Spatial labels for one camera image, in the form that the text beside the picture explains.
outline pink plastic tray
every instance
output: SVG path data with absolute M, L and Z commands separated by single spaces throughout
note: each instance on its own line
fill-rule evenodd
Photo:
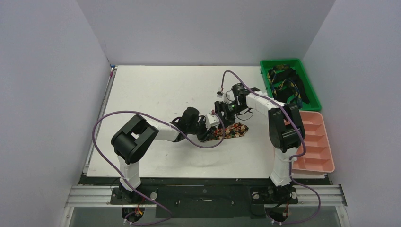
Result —
M 306 154 L 294 162 L 294 170 L 331 173 L 334 171 L 329 139 L 323 116 L 318 112 L 299 111 L 305 128 Z M 302 146 L 297 154 L 302 153 Z

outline white wall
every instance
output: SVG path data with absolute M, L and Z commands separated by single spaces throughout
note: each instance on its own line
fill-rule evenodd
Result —
M 302 58 L 334 0 L 77 0 L 112 64 Z
M 75 0 L 8 0 L 0 71 L 0 226 L 58 226 L 110 67 Z
M 353 227 L 401 223 L 401 2 L 336 0 L 303 64 Z

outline patterned cloth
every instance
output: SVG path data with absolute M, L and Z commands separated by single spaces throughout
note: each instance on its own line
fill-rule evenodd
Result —
M 245 133 L 248 131 L 248 126 L 241 124 L 241 123 L 234 123 L 228 127 L 226 127 L 226 137 L 225 139 L 229 138 L 236 138 L 236 137 L 241 137 L 244 136 Z M 223 130 L 222 129 L 215 129 L 213 131 L 213 138 L 209 139 L 208 141 L 211 140 L 221 140 L 223 137 Z

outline white cable clip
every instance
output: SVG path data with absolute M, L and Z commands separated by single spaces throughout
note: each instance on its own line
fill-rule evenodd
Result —
M 219 87 L 217 89 L 217 97 L 218 98 L 222 98 L 223 97 L 223 88 L 222 87 Z
M 171 127 L 170 122 L 167 122 L 168 126 L 170 126 L 170 129 L 173 130 L 173 128 Z
M 279 157 L 279 159 L 280 159 L 281 161 L 283 161 L 283 162 L 292 162 L 292 160 L 289 160 L 289 159 L 287 159 L 287 158 L 280 158 L 280 157 Z
M 263 94 L 258 94 L 258 97 L 255 99 L 255 101 L 257 101 L 260 97 L 262 97 L 263 96 Z

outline bolt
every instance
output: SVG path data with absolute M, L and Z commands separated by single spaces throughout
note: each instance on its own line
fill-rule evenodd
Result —
M 157 198 L 157 193 L 156 192 L 152 192 L 151 194 L 150 194 L 150 199 L 151 200 L 155 200 Z
M 259 194 L 257 192 L 252 193 L 252 198 L 254 200 L 258 200 L 259 199 Z
M 295 192 L 291 193 L 291 198 L 296 199 L 298 197 L 298 195 Z

